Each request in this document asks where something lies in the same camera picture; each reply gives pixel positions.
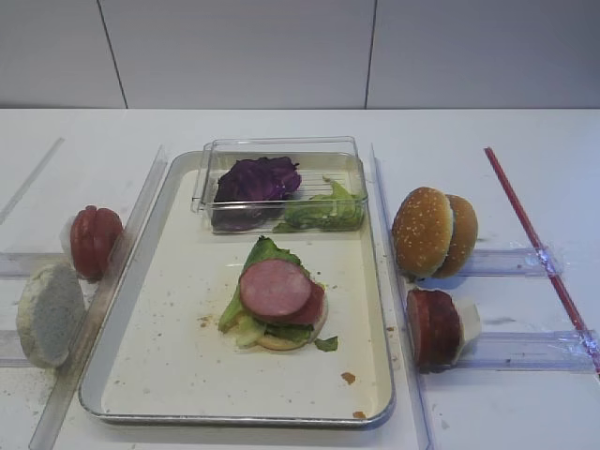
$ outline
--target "bun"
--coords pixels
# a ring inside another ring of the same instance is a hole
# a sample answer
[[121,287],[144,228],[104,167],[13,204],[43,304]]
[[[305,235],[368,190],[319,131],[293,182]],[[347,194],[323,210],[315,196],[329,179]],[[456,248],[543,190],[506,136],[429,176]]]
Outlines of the bun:
[[49,264],[27,280],[17,312],[23,353],[38,368],[57,368],[85,314],[82,288],[68,262]]
[[443,192],[431,187],[412,191],[397,211],[392,227],[398,266],[417,277],[429,277],[448,253],[454,214]]
[[263,335],[258,338],[256,343],[259,344],[260,346],[264,347],[265,349],[274,350],[277,352],[294,350],[294,349],[299,349],[300,347],[304,347],[305,345],[307,345],[310,342],[312,342],[313,340],[315,340],[315,338],[317,338],[319,333],[321,333],[321,329],[323,328],[323,325],[325,324],[325,321],[327,320],[328,312],[329,312],[329,306],[327,304],[327,298],[324,298],[323,304],[322,304],[321,317],[319,317],[319,320],[314,323],[314,325],[313,325],[314,330],[310,334],[310,337],[303,342],[295,342],[293,340],[283,339],[281,337],[275,337],[272,335]]
[[432,276],[447,278],[456,274],[471,256],[477,241],[477,215],[471,204],[457,195],[446,196],[454,211],[454,230],[448,255]]

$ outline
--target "white bread bun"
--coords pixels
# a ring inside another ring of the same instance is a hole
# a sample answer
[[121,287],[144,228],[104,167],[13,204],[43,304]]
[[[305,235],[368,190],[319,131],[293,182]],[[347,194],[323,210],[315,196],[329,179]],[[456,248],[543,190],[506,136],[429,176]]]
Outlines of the white bread bun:
[[27,280],[17,312],[23,353],[39,368],[57,368],[85,314],[82,288],[67,262],[40,268]]
[[317,336],[319,335],[319,333],[321,333],[323,325],[325,324],[325,321],[327,320],[328,312],[329,312],[329,306],[327,303],[327,297],[325,296],[322,300],[321,316],[319,317],[319,320],[313,324],[314,330],[310,334],[310,337],[305,341],[294,342],[293,340],[283,339],[281,337],[276,337],[273,335],[262,335],[261,337],[258,338],[256,343],[259,344],[260,346],[264,347],[265,349],[275,350],[275,351],[279,351],[279,352],[287,351],[287,350],[294,350],[294,349],[299,349],[300,347],[304,347],[305,345],[307,345],[310,342],[312,342],[313,340],[315,340],[317,338]]

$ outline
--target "sausage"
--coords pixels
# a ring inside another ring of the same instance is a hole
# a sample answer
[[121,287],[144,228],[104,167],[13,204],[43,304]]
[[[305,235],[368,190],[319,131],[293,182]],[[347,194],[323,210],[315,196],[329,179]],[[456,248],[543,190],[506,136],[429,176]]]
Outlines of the sausage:
[[428,364],[431,353],[429,307],[426,291],[413,289],[407,297],[407,312],[411,329],[413,359],[417,366]]
[[443,291],[428,291],[429,329],[432,333],[431,364],[452,364],[460,346],[462,330],[452,297]]
[[452,364],[462,328],[450,294],[412,289],[407,303],[416,365],[425,368]]
[[240,277],[240,300],[257,318],[280,322],[302,309],[312,293],[310,279],[293,262],[268,259]]
[[86,206],[75,217],[70,233],[73,265],[82,277],[88,279],[98,279],[102,274],[94,250],[96,213],[95,206]]
[[123,224],[114,211],[107,208],[99,208],[97,210],[94,230],[94,252],[97,265],[102,274],[106,273],[114,242],[122,231]]
[[314,281],[310,281],[311,291],[307,303],[291,317],[282,320],[282,323],[295,325],[312,325],[323,314],[323,299],[325,290]]

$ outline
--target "tray rim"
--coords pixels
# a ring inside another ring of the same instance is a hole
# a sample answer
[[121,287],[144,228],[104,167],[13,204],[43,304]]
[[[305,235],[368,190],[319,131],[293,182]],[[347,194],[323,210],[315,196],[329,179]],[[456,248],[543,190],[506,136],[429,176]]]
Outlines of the tray rim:
[[[152,209],[148,216],[148,220],[146,220],[143,229],[140,231],[140,235],[137,236],[135,248],[129,253],[129,257],[127,260],[127,264],[123,270],[123,272],[119,275],[119,280],[117,283],[117,289],[112,297],[111,307],[107,311],[106,316],[103,319],[101,328],[97,334],[97,338],[95,340],[92,351],[89,353],[87,361],[85,363],[85,368],[82,373],[82,377],[80,379],[77,395],[78,400],[82,408],[89,413],[91,416],[99,419],[105,423],[113,424],[113,425],[153,425],[153,426],[182,426],[182,427],[190,427],[190,426],[222,426],[222,427],[256,427],[256,428],[346,428],[346,429],[370,429],[376,428],[383,423],[385,423],[392,415],[392,412],[396,408],[397,402],[397,389],[395,383],[395,375],[394,369],[392,365],[392,358],[390,353],[390,343],[388,336],[383,332],[383,342],[385,345],[385,357],[387,362],[387,371],[386,373],[389,376],[390,382],[390,396],[387,400],[385,406],[375,415],[361,419],[361,418],[333,418],[333,417],[294,417],[294,416],[227,416],[227,415],[191,415],[191,414],[117,414],[117,413],[109,413],[109,412],[99,412],[90,407],[83,400],[83,381],[86,379],[89,373],[89,368],[94,359],[94,355],[98,348],[100,341],[102,340],[102,335],[105,331],[106,324],[111,317],[113,312],[113,306],[115,304],[115,299],[121,292],[124,281],[127,278],[127,273],[132,261],[137,254],[139,245],[142,241],[142,236],[146,232],[148,224],[150,223],[150,217],[154,213],[156,204],[158,200],[163,195],[169,195],[168,192],[165,192],[165,187],[168,185],[168,182],[172,179],[183,178],[183,176],[189,172],[194,170],[198,170],[198,168],[192,168],[188,171],[185,169],[182,171],[178,165],[184,164],[185,159],[187,158],[203,158],[202,150],[190,151],[183,153],[177,157],[175,157],[171,163],[169,164],[169,168],[167,170],[166,176],[164,177],[160,188],[157,190],[157,195],[155,196]],[[364,168],[361,164],[360,170],[364,179]],[[385,325],[384,318],[384,310],[382,304],[382,287],[381,287],[381,276],[379,274],[379,269],[377,266],[377,257],[375,253],[375,242],[374,242],[374,232],[371,222],[370,213],[367,208],[367,220],[363,223],[363,226],[368,227],[366,233],[368,233],[368,239],[370,241],[370,257],[373,258],[373,264],[375,268],[375,277],[376,277],[376,287],[377,287],[377,295],[379,308],[381,313],[382,325]]]

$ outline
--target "white wall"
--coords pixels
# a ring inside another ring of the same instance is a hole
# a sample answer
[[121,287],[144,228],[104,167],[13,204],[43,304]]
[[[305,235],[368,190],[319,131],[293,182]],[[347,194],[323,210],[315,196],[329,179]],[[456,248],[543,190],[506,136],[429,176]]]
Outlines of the white wall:
[[131,108],[364,108],[374,0],[101,0]]
[[[600,0],[99,0],[132,108],[600,108]],[[95,0],[0,0],[0,108],[122,108]]]
[[379,0],[369,108],[600,107],[600,0]]
[[0,1],[0,107],[124,106],[95,0]]

